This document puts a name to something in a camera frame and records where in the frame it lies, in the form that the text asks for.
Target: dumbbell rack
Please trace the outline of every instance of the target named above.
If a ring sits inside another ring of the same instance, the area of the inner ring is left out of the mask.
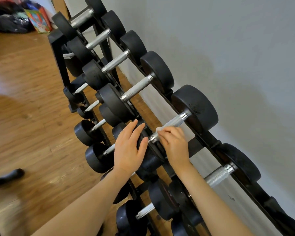
[[[93,25],[93,28],[94,28],[94,31],[95,31],[96,35],[102,33],[105,30],[105,28],[102,26],[101,22],[99,22],[99,21],[97,21]],[[51,48],[53,50],[56,63],[58,65],[58,69],[59,69],[59,72],[60,72],[60,75],[61,75],[61,78],[62,78],[62,81],[63,81],[63,85],[65,87],[71,85],[74,89],[78,89],[80,86],[82,86],[85,83],[85,81],[81,77],[77,77],[72,82],[70,82],[70,80],[69,80],[66,64],[65,64],[63,54],[62,54],[62,50],[61,50],[61,46],[63,44],[66,44],[66,42],[67,42],[66,37],[59,30],[54,30],[49,34],[48,39],[49,39]],[[118,43],[116,43],[116,45],[122,51],[124,51],[124,49]],[[110,62],[113,58],[112,58],[111,50],[109,48],[108,41],[102,42],[100,44],[100,47],[102,49],[104,58],[100,59],[95,54],[94,59],[97,61],[97,63],[100,66],[104,66],[105,64]],[[143,74],[143,76],[146,76],[144,71],[136,63],[133,62],[133,64]],[[118,91],[124,93],[121,86],[120,86],[117,71],[115,69],[113,71],[111,71],[111,75],[112,75],[112,77],[114,79],[114,82],[115,82],[115,83],[113,83],[113,85],[116,86]],[[178,111],[171,104],[171,95],[172,95],[173,92],[170,91],[170,92],[168,92],[166,94],[162,94],[154,86],[153,83],[151,85],[166,100],[166,102],[173,108],[173,110],[178,113]],[[90,103],[88,102],[85,95],[83,95],[83,96],[84,96],[84,99],[85,99],[83,104],[86,107],[88,107],[90,105]],[[76,112],[77,105],[74,104],[74,103],[69,102],[69,108],[70,108],[71,112],[74,113],[74,112]],[[138,119],[138,123],[139,124],[143,123],[144,119],[138,113],[138,111],[136,110],[136,108],[133,105],[132,105],[132,110],[134,111],[134,113],[136,115],[136,118]],[[96,123],[98,123],[98,119],[97,119],[96,115],[94,114],[94,111],[92,111],[92,113],[93,113],[94,118],[91,119],[91,121],[93,121],[96,124]],[[217,155],[216,152],[215,152],[215,147],[221,144],[221,142],[219,140],[217,140],[209,131],[204,132],[203,134],[200,135],[190,125],[187,124],[187,126],[195,134],[195,137],[188,142],[189,156],[190,157],[193,156],[194,154],[196,154],[201,149],[207,148],[212,153],[212,155],[222,165],[228,163],[224,159],[222,159],[219,155]],[[145,131],[149,135],[151,135],[153,133],[153,131],[149,128],[148,125],[146,125]],[[107,138],[107,135],[105,134],[105,132],[102,130],[102,128],[101,128],[101,132],[105,137],[104,144],[107,145],[107,146],[111,146],[111,143],[110,143],[109,139]],[[167,172],[167,174],[169,175],[169,177],[171,179],[177,179],[177,176],[176,176],[175,172],[173,171],[173,168],[169,165],[168,161],[165,160],[166,154],[165,154],[165,150],[163,149],[163,147],[160,144],[156,144],[156,146],[152,150],[154,151],[155,155],[157,155],[160,159],[164,160],[163,167],[164,167],[165,171]],[[269,220],[274,224],[274,226],[283,235],[295,235],[295,220],[293,218],[289,217],[283,211],[283,209],[280,207],[280,205],[275,200],[275,198],[270,197],[258,183],[253,183],[251,185],[247,185],[246,179],[244,177],[236,174],[236,173],[232,174],[232,177],[235,179],[235,181],[240,185],[240,187],[246,192],[246,194],[253,200],[253,202],[260,208],[260,210],[269,218]],[[133,197],[133,199],[138,199],[141,202],[142,206],[144,206],[143,202],[141,201],[140,195],[144,191],[147,190],[149,183],[144,182],[140,186],[138,186],[137,188],[134,187],[131,180],[129,180],[129,184],[130,184],[131,189],[132,189],[130,194]],[[149,221],[148,228],[150,230],[151,235],[160,235],[160,233],[158,232],[158,230],[157,230],[156,226],[154,225],[154,223],[153,223],[152,219],[150,218],[150,216],[147,215],[147,217],[148,217],[148,221]]]

